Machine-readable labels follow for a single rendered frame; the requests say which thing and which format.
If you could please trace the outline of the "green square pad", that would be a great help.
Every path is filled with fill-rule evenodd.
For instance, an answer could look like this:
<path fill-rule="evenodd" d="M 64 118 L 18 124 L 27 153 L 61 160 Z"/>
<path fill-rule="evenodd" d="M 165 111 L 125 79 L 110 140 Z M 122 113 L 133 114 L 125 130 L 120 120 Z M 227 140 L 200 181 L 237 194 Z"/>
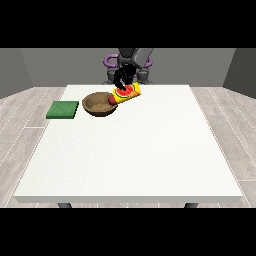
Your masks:
<path fill-rule="evenodd" d="M 47 114 L 47 119 L 73 119 L 75 117 L 78 101 L 53 101 Z"/>

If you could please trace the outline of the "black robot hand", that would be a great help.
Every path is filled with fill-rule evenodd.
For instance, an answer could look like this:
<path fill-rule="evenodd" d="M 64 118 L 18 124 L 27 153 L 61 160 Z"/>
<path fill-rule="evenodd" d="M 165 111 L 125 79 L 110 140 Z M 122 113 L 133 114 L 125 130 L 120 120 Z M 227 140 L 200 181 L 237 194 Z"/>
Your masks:
<path fill-rule="evenodd" d="M 124 65 L 115 71 L 113 83 L 117 88 L 126 90 L 125 86 L 133 82 L 135 73 L 136 67 L 133 64 Z"/>

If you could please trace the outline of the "brown wooden bowl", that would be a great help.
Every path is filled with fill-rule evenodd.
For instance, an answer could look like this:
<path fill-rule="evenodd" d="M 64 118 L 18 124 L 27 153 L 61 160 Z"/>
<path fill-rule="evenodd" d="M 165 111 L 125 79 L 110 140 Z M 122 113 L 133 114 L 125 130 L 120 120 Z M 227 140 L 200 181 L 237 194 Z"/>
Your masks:
<path fill-rule="evenodd" d="M 91 93 L 82 100 L 82 106 L 87 113 L 94 117 L 106 117 L 117 109 L 117 105 L 109 103 L 110 96 L 109 92 Z"/>

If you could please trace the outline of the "yellow cup with melon print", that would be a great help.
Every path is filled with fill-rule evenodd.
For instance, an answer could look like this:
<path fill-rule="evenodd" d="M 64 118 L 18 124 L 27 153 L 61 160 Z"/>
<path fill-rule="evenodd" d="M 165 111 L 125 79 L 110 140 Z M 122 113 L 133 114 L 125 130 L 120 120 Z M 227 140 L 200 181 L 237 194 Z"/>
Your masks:
<path fill-rule="evenodd" d="M 115 88 L 112 90 L 112 94 L 117 104 L 128 101 L 141 94 L 140 85 L 134 82 L 130 85 L 125 85 L 125 89 Z"/>

